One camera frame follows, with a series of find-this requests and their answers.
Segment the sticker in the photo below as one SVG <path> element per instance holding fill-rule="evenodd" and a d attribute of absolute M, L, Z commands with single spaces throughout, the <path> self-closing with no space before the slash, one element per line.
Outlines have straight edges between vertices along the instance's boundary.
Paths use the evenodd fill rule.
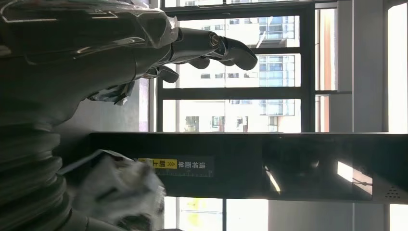
<path fill-rule="evenodd" d="M 139 161 L 150 160 L 154 168 L 161 169 L 177 169 L 177 159 L 148 159 L 148 158 L 139 158 Z"/>
<path fill-rule="evenodd" d="M 159 176 L 214 177 L 214 157 L 194 155 L 152 156 L 151 164 Z"/>

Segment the yellow label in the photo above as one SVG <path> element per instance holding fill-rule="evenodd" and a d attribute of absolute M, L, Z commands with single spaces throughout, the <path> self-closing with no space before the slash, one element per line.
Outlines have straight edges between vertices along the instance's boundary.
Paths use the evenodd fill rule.
<path fill-rule="evenodd" d="M 177 169 L 177 160 L 176 159 L 148 159 L 148 158 L 139 158 L 139 161 L 150 160 L 150 163 L 154 168 L 163 168 L 163 169 Z"/>

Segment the plastic wrap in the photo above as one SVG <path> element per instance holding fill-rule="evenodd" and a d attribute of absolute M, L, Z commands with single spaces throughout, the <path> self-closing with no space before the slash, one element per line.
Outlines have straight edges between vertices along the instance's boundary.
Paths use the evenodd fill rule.
<path fill-rule="evenodd" d="M 85 177 L 73 208 L 126 230 L 152 231 L 163 215 L 166 195 L 153 167 L 112 151 L 96 155 L 101 152 L 109 155 Z"/>
<path fill-rule="evenodd" d="M 58 53 L 35 57 L 43 62 L 122 46 L 158 49 L 179 33 L 176 18 L 138 0 L 2 1 L 0 16 L 1 35 L 14 55 Z"/>

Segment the window frame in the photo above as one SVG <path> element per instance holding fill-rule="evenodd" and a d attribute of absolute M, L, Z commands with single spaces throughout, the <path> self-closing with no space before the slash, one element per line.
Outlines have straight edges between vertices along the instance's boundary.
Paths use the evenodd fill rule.
<path fill-rule="evenodd" d="M 259 88 L 191 88 L 164 89 L 163 81 L 158 83 L 157 131 L 163 130 L 162 100 L 257 100 L 257 99 L 300 99 L 301 131 L 315 130 L 315 4 L 302 2 L 283 4 L 237 4 L 225 7 L 186 7 L 166 11 L 168 16 L 177 16 L 179 21 L 204 19 L 244 19 L 282 16 L 282 22 L 290 22 L 286 16 L 299 16 L 299 47 L 250 48 L 254 54 L 300 54 L 300 87 Z"/>

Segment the robotic hand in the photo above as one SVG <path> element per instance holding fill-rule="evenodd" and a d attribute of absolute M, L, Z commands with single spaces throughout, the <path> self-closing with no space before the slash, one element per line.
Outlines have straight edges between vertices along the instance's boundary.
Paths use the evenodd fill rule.
<path fill-rule="evenodd" d="M 56 175 L 62 161 L 52 156 L 60 141 L 52 127 L 87 97 L 117 102 L 129 89 L 118 86 L 138 78 L 176 81 L 165 64 L 202 69 L 213 59 L 250 70 L 257 62 L 244 44 L 178 28 L 142 3 L 1 0 L 0 16 L 2 231 L 122 230 L 71 209 L 64 177 Z"/>
<path fill-rule="evenodd" d="M 218 36 L 214 32 L 179 28 L 178 38 L 171 44 L 169 52 L 162 60 L 147 70 L 143 78 L 159 77 L 168 83 L 178 80 L 179 74 L 165 64 L 191 64 L 198 69 L 205 69 L 210 59 L 220 61 L 227 66 L 237 65 L 243 70 L 251 70 L 257 63 L 257 57 L 242 42 Z M 130 96 L 134 82 L 125 83 L 99 91 L 88 99 L 93 101 L 109 101 L 123 105 Z"/>

